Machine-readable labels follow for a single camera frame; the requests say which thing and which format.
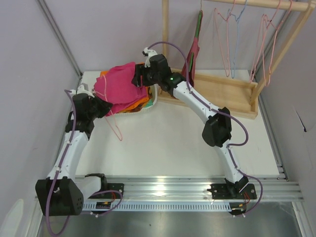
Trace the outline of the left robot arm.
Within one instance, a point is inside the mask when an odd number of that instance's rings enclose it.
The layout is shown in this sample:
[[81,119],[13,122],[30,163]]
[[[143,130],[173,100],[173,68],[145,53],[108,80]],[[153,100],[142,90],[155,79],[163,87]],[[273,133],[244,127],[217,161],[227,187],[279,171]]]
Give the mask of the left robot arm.
[[84,177],[83,184],[75,183],[81,154],[94,129],[94,120],[103,118],[113,104],[90,92],[65,91],[72,104],[65,127],[64,144],[57,161],[45,179],[35,185],[44,216],[74,216],[82,212],[89,197],[107,189],[104,174],[92,173]]

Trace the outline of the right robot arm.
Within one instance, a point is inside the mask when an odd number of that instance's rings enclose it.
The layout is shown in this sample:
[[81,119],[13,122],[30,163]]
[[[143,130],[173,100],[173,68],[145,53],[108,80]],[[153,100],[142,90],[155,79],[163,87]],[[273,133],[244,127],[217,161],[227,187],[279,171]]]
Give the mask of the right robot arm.
[[237,198],[249,181],[239,170],[233,156],[234,152],[230,144],[232,137],[230,111],[226,107],[220,109],[207,101],[182,74],[171,70],[164,55],[155,52],[146,52],[144,55],[146,61],[135,66],[132,83],[137,87],[157,84],[162,91],[185,103],[195,112],[204,124],[203,140],[216,150],[222,160],[227,194],[231,198]]

